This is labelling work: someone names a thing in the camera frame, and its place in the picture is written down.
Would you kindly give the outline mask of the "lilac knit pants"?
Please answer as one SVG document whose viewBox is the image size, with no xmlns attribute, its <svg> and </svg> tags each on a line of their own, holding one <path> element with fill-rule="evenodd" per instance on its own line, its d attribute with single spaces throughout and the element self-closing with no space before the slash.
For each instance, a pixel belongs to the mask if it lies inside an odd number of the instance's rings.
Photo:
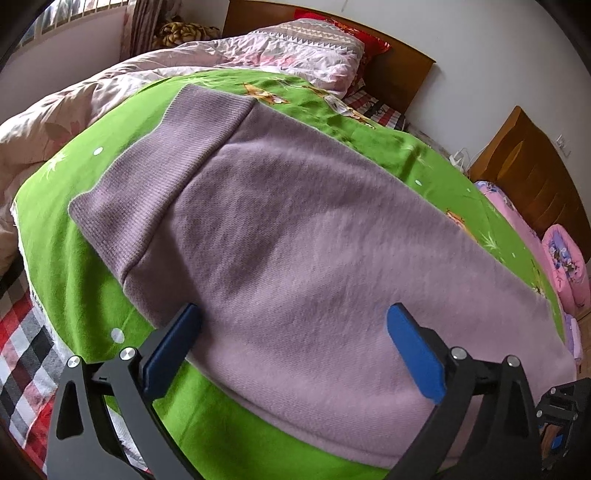
<svg viewBox="0 0 591 480">
<path fill-rule="evenodd" d="M 395 303 L 479 359 L 517 356 L 535 396 L 576 376 L 546 299 L 376 163 L 250 97 L 184 86 L 68 211 L 150 323 L 202 308 L 208 379 L 342 458 L 393 466 L 432 410 L 388 335 Z"/>
</svg>

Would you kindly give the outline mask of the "pink cartoon bedding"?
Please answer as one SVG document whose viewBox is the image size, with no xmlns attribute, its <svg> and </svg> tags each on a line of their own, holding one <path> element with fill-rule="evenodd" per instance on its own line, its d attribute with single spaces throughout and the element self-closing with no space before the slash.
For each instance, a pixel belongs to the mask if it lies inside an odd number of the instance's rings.
<svg viewBox="0 0 591 480">
<path fill-rule="evenodd" d="M 549 227 L 543 232 L 543 236 L 539 237 L 519 213 L 517 207 L 514 205 L 511 199 L 501 190 L 500 187 L 494 183 L 483 180 L 476 181 L 475 185 L 514 228 L 514 230 L 522 239 L 523 243 L 531 251 L 535 260 L 538 262 L 539 267 L 542 269 L 545 276 L 549 280 L 551 287 L 558 297 L 560 311 L 563 314 L 566 327 L 567 348 L 573 355 L 576 364 L 580 365 L 584 358 L 584 350 L 578 322 L 576 320 L 576 316 L 566 313 L 562 307 L 559 296 L 550 278 L 550 266 L 543 251 L 542 239 Z"/>
</svg>

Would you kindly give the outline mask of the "green cartoon blanket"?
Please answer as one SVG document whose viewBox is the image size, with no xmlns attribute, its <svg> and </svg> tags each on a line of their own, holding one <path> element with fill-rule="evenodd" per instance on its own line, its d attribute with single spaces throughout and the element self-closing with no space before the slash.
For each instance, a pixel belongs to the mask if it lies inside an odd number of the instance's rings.
<svg viewBox="0 0 591 480">
<path fill-rule="evenodd" d="M 157 127 L 175 96 L 190 84 L 256 99 L 389 172 L 546 299 L 565 345 L 557 296 L 538 262 L 469 179 L 419 139 L 339 114 L 325 92 L 303 79 L 256 70 L 209 70 L 154 82 L 80 133 L 34 173 L 12 205 L 32 286 L 47 289 L 51 299 L 74 290 L 106 297 L 105 284 L 112 279 L 129 301 L 71 219 L 68 207 L 73 198 L 97 183 L 120 154 Z M 141 317 L 152 326 L 150 333 L 171 320 L 158 326 Z M 205 478 L 381 479 L 394 466 L 342 458 L 271 425 L 198 369 L 191 359 L 195 344 L 155 410 L 174 442 Z"/>
</svg>

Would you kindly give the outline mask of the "red plaid bed sheet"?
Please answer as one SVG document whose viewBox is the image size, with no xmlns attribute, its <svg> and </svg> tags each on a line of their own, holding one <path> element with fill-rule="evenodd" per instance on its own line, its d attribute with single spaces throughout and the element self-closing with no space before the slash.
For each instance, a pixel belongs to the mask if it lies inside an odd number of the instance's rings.
<svg viewBox="0 0 591 480">
<path fill-rule="evenodd" d="M 100 292 L 59 292 L 30 284 L 18 257 L 1 277 L 1 428 L 27 465 L 46 470 L 57 384 L 67 358 L 100 361 L 152 330 L 112 279 Z"/>
</svg>

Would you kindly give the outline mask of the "wooden headboard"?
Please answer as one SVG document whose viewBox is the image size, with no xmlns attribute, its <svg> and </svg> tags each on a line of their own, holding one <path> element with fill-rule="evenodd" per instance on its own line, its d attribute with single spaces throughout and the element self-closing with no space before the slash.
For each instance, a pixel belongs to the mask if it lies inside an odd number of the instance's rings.
<svg viewBox="0 0 591 480">
<path fill-rule="evenodd" d="M 390 49 L 370 50 L 370 60 L 363 68 L 367 91 L 401 113 L 406 113 L 426 81 L 436 61 L 420 50 L 366 25 L 318 10 L 266 1 L 231 1 L 222 33 L 225 37 L 294 20 L 297 14 L 311 13 L 356 28 L 379 38 Z"/>
<path fill-rule="evenodd" d="M 590 222 L 573 179 L 552 141 L 522 107 L 514 107 L 468 177 L 500 187 L 539 237 L 561 225 L 590 260 Z"/>
</svg>

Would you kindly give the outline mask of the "red pillow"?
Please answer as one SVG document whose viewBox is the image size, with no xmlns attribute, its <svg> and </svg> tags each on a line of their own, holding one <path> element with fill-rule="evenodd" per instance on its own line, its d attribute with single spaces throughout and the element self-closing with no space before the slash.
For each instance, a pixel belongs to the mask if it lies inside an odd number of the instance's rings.
<svg viewBox="0 0 591 480">
<path fill-rule="evenodd" d="M 391 49 L 391 45 L 388 41 L 370 34 L 366 31 L 360 30 L 354 26 L 342 23 L 334 17 L 329 17 L 325 14 L 315 13 L 310 10 L 304 10 L 303 8 L 297 8 L 294 10 L 294 19 L 314 19 L 324 21 L 332 26 L 339 28 L 342 32 L 349 34 L 363 43 L 363 59 L 370 61 L 374 57 L 384 54 Z"/>
</svg>

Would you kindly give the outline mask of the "pink floral quilt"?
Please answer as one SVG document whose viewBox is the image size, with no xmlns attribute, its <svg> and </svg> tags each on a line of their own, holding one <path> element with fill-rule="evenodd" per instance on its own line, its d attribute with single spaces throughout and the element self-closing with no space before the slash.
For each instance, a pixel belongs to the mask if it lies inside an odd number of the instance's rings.
<svg viewBox="0 0 591 480">
<path fill-rule="evenodd" d="M 173 76 L 238 67 L 301 77 L 344 97 L 363 52 L 361 40 L 331 23 L 294 20 L 144 53 L 42 98 L 1 126 L 1 269 L 7 271 L 17 253 L 10 207 L 20 186 L 71 139 L 141 88 Z"/>
</svg>

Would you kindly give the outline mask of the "yellow brown plush toy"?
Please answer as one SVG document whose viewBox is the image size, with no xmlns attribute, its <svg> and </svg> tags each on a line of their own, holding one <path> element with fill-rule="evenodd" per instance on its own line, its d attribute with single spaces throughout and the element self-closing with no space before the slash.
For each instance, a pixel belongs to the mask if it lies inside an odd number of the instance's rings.
<svg viewBox="0 0 591 480">
<path fill-rule="evenodd" d="M 217 27 L 184 22 L 179 17 L 174 17 L 171 22 L 162 23 L 156 27 L 152 39 L 152 49 L 175 48 L 188 42 L 219 38 L 221 38 L 221 30 Z"/>
</svg>

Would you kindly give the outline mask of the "brown patterned curtain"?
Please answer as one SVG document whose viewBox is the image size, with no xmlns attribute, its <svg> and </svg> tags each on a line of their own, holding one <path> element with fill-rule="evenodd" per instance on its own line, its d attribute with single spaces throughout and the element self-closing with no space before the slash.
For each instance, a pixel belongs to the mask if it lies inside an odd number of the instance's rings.
<svg viewBox="0 0 591 480">
<path fill-rule="evenodd" d="M 182 7 L 181 0 L 130 0 L 126 3 L 120 45 L 120 60 L 151 49 L 160 23 L 169 22 Z"/>
</svg>

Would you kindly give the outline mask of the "barred window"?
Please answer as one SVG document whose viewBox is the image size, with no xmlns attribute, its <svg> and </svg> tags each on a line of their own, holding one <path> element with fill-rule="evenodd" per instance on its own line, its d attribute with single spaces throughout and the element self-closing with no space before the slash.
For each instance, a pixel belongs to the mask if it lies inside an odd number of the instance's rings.
<svg viewBox="0 0 591 480">
<path fill-rule="evenodd" d="M 129 4 L 128 0 L 56 0 L 27 29 L 19 43 L 22 47 L 74 20 Z"/>
</svg>

